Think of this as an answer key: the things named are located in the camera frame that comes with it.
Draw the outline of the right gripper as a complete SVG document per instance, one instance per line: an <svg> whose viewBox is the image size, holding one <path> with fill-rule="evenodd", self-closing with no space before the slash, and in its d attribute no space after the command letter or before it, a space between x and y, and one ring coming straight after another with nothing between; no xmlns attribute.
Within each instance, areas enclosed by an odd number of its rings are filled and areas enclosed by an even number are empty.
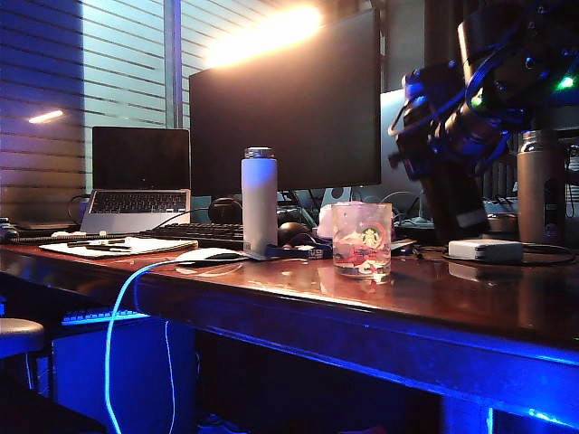
<svg viewBox="0 0 579 434"><path fill-rule="evenodd" d="M402 106L389 126L389 136L397 150L389 155L392 168L402 166L413 181L424 178L430 169L429 158L468 158L463 112L470 107L461 102L446 117L442 106Z"/></svg>

